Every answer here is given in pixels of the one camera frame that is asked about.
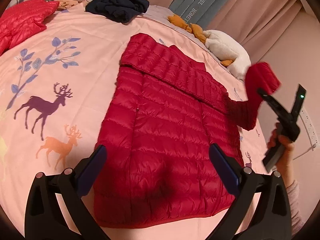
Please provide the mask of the right forearm grey sleeve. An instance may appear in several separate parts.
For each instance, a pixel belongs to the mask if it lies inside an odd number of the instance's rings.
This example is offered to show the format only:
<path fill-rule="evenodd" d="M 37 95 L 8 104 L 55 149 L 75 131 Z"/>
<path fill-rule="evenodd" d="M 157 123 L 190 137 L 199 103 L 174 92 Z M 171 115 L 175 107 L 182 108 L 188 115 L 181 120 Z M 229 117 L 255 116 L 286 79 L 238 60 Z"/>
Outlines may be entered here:
<path fill-rule="evenodd" d="M 295 236 L 304 225 L 299 209 L 299 185 L 297 181 L 294 180 L 293 183 L 286 188 L 286 191 L 291 211 L 292 236 Z"/>

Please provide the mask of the right hand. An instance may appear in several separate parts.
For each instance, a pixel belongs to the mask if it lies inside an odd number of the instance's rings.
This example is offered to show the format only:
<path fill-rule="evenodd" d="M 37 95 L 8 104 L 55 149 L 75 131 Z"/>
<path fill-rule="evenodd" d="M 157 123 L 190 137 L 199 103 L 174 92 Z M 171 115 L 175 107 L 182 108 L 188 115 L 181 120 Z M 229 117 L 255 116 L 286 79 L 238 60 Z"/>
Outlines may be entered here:
<path fill-rule="evenodd" d="M 294 143 L 285 135 L 284 128 L 277 122 L 267 143 L 268 152 L 264 160 L 266 169 L 276 168 L 284 180 L 291 184 L 293 180 Z"/>

